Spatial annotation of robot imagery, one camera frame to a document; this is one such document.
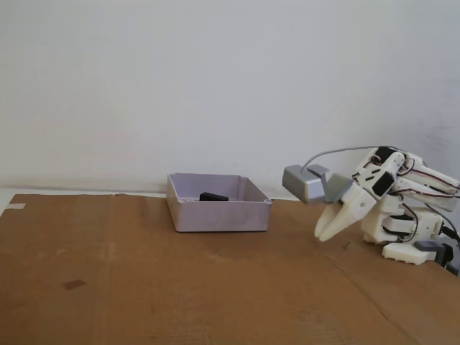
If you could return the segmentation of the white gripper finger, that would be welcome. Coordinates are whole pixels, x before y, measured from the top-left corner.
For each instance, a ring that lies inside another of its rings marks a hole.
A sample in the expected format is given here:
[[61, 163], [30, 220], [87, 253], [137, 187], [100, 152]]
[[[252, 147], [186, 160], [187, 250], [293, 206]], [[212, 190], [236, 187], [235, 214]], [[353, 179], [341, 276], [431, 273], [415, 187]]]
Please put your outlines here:
[[342, 205], [340, 203], [328, 204], [318, 219], [314, 231], [315, 238], [332, 238], [342, 231], [340, 219], [337, 218]]
[[328, 241], [356, 222], [356, 218], [345, 205], [327, 205], [319, 218], [319, 240]]

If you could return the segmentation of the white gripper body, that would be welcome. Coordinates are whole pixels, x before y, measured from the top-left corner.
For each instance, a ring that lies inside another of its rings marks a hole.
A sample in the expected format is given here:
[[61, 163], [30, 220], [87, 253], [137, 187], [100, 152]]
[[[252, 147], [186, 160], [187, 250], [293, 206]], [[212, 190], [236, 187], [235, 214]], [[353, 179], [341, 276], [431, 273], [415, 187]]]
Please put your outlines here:
[[367, 165], [353, 177], [350, 189], [342, 196], [340, 215], [348, 222], [363, 219], [395, 183], [395, 174], [383, 167]]

